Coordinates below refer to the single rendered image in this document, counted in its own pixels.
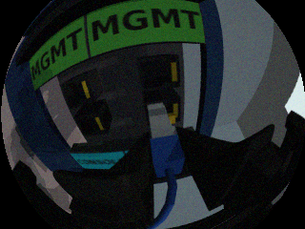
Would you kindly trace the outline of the blue network cable with plug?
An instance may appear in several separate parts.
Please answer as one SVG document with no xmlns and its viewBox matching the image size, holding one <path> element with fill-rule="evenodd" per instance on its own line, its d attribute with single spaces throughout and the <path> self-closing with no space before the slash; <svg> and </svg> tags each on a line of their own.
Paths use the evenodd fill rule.
<svg viewBox="0 0 305 229">
<path fill-rule="evenodd" d="M 165 177 L 168 182 L 167 198 L 163 209 L 157 218 L 153 219 L 153 225 L 146 229 L 155 229 L 165 221 L 175 204 L 176 178 L 175 175 L 182 172 L 184 165 L 184 153 L 180 148 L 179 137 L 172 123 L 175 123 L 175 114 L 167 114 L 163 103 L 150 104 L 148 106 L 150 127 L 152 127 L 152 163 L 158 177 Z"/>
</svg>

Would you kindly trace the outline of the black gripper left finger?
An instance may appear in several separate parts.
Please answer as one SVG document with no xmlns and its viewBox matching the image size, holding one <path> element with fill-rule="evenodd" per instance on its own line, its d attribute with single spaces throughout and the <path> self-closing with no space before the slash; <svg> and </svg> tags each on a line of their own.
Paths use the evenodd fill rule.
<svg viewBox="0 0 305 229">
<path fill-rule="evenodd" d="M 127 207 L 153 225 L 153 154 L 150 133 L 144 133 L 121 159 L 102 173 L 53 172 L 54 179 L 74 198 Z"/>
</svg>

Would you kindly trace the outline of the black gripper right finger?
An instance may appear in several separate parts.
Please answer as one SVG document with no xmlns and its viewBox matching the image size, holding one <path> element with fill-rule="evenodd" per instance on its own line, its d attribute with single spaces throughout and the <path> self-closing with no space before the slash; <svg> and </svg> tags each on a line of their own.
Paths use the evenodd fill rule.
<svg viewBox="0 0 305 229">
<path fill-rule="evenodd" d="M 264 127 L 240 142 L 217 140 L 179 126 L 174 128 L 182 144 L 180 148 L 188 171 L 211 211 L 222 205 L 221 199 L 234 186 L 248 159 L 272 140 L 275 125 Z"/>
</svg>

